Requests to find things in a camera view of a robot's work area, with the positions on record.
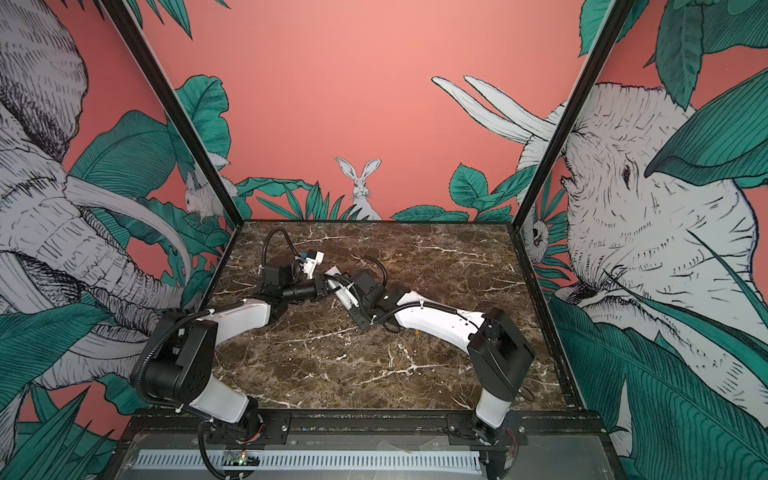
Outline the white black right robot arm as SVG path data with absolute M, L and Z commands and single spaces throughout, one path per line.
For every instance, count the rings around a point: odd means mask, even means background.
M 368 270 L 348 276 L 332 268 L 324 278 L 359 328 L 419 331 L 461 350 L 481 386 L 472 432 L 465 437 L 484 445 L 513 438 L 508 413 L 536 352 L 510 314 L 499 308 L 477 312 L 450 307 L 414 290 L 388 287 Z

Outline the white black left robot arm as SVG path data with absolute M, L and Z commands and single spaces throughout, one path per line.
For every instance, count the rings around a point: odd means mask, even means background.
M 316 301 L 329 293 L 322 273 L 300 268 L 270 270 L 257 293 L 226 308 L 164 315 L 147 341 L 129 380 L 140 399 L 155 406 L 193 413 L 232 432 L 240 442 L 260 435 L 264 420 L 258 401 L 213 375 L 218 345 L 277 320 L 291 304 Z

